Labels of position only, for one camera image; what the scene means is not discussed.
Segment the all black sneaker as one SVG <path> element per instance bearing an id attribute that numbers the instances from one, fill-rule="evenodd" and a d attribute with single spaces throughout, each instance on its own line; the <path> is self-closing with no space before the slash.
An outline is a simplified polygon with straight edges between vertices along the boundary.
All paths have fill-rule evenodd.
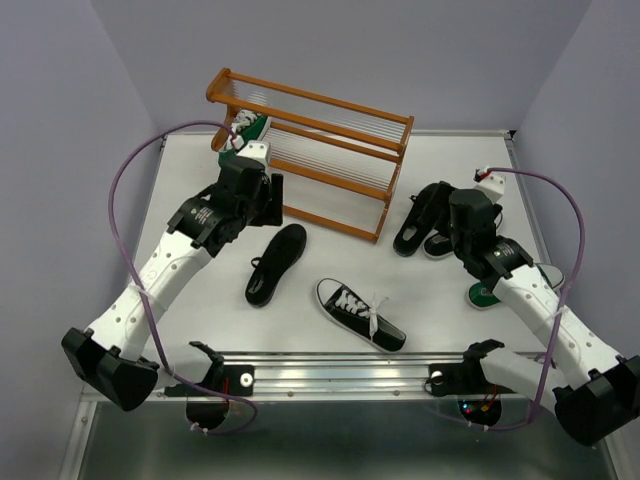
<path id="1" fill-rule="evenodd" d="M 434 233 L 450 239 L 449 196 L 454 190 L 449 183 L 440 181 L 410 197 L 413 205 L 393 241 L 393 249 L 398 255 L 412 256 Z"/>
<path id="2" fill-rule="evenodd" d="M 279 281 L 301 258 L 306 243 L 306 229 L 290 224 L 273 236 L 261 256 L 251 260 L 254 271 L 245 289 L 245 299 L 251 306 L 261 308 L 271 301 Z"/>

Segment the green sneaker white laces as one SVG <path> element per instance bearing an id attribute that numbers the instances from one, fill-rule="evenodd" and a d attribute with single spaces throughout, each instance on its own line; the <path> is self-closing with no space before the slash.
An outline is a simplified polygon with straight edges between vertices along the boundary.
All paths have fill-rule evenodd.
<path id="1" fill-rule="evenodd" d="M 231 123 L 233 135 L 229 134 L 218 150 L 218 164 L 222 167 L 249 141 L 262 141 L 271 126 L 271 117 L 242 109 Z"/>

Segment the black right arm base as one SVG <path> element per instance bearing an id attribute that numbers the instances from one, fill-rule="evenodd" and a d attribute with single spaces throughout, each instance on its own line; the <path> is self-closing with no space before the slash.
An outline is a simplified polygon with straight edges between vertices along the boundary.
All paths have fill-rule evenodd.
<path id="1" fill-rule="evenodd" d="M 481 361 L 495 351 L 502 353 L 505 344 L 489 339 L 471 344 L 462 354 L 462 360 L 454 363 L 431 363 L 423 390 L 437 398 L 445 396 L 472 396 L 484 394 L 516 394 L 506 385 L 490 382 Z"/>

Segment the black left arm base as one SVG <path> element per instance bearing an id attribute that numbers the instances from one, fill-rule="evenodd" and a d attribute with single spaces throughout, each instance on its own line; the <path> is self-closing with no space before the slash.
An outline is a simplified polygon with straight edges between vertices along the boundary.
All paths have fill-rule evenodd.
<path id="1" fill-rule="evenodd" d="M 201 341 L 190 341 L 188 347 L 181 347 L 171 358 L 171 366 L 197 388 L 164 377 L 167 383 L 162 391 L 167 397 L 211 397 L 200 388 L 238 397 L 253 395 L 254 366 L 228 363 L 220 352 Z"/>

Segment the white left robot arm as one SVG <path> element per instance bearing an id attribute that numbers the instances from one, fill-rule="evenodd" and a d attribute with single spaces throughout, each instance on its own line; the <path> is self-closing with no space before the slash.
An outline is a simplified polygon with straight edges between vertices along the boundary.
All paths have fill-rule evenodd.
<path id="1" fill-rule="evenodd" d="M 185 200 L 167 223 L 158 245 L 107 311 L 86 328 L 71 328 L 61 340 L 76 375 L 121 410 L 139 407 L 160 388 L 165 371 L 178 375 L 164 351 L 154 362 L 143 356 L 157 340 L 162 316 L 191 279 L 247 227 L 283 221 L 282 175 L 268 174 L 254 159 L 235 157 L 215 183 Z"/>

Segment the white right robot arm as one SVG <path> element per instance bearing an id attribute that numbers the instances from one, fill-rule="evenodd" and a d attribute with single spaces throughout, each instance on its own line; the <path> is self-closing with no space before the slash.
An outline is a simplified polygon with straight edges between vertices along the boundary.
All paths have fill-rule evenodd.
<path id="1" fill-rule="evenodd" d="M 514 240 L 496 232 L 494 206 L 476 189 L 449 197 L 450 236 L 465 270 L 507 306 L 547 348 L 544 363 L 500 341 L 474 344 L 460 366 L 463 384 L 505 387 L 552 412 L 577 443 L 592 446 L 639 416 L 639 358 L 624 357 L 565 305 Z"/>

